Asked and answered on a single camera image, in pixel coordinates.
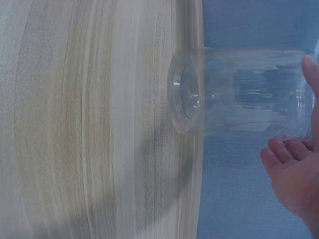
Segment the fingernail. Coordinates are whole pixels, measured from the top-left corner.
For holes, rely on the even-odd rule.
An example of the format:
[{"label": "fingernail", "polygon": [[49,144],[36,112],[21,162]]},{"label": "fingernail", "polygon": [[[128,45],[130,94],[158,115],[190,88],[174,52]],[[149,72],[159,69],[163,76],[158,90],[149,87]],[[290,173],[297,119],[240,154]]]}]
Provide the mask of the fingernail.
[{"label": "fingernail", "polygon": [[306,58],[307,58],[307,60],[309,61],[309,63],[311,63],[311,64],[317,64],[316,60],[315,60],[312,56],[307,55]]}]

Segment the blue wall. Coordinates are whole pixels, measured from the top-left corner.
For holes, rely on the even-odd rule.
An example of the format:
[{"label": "blue wall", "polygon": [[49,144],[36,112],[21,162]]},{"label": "blue wall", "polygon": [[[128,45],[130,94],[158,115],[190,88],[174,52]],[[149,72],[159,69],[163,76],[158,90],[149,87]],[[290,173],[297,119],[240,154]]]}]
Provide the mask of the blue wall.
[{"label": "blue wall", "polygon": [[[313,52],[317,0],[204,0],[205,45]],[[259,152],[265,141],[205,139],[198,239],[310,239],[277,201]]]}]

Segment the wooden surface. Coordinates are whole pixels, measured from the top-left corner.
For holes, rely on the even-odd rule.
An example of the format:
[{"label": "wooden surface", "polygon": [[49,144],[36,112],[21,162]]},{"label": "wooden surface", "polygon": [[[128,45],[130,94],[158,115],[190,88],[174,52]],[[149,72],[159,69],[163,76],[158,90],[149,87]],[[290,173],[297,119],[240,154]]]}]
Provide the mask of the wooden surface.
[{"label": "wooden surface", "polygon": [[203,138],[166,76],[201,1],[133,2],[0,0],[0,238],[196,237]]}]

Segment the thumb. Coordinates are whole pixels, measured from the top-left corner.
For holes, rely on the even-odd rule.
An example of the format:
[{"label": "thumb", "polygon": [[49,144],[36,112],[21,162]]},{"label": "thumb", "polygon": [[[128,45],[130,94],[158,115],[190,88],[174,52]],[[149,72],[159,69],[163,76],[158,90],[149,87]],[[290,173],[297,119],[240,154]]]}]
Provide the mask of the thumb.
[{"label": "thumb", "polygon": [[308,84],[313,89],[315,97],[319,97],[319,66],[312,56],[303,58],[302,69]]}]

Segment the clear plastic jar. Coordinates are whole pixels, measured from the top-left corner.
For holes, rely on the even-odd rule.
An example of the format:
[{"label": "clear plastic jar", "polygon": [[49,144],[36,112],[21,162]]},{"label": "clear plastic jar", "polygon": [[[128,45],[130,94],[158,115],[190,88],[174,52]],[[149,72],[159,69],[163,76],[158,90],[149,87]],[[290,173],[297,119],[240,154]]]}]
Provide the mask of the clear plastic jar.
[{"label": "clear plastic jar", "polygon": [[211,48],[177,53],[168,73],[174,127],[192,135],[310,137],[314,97],[301,70],[304,56]]}]

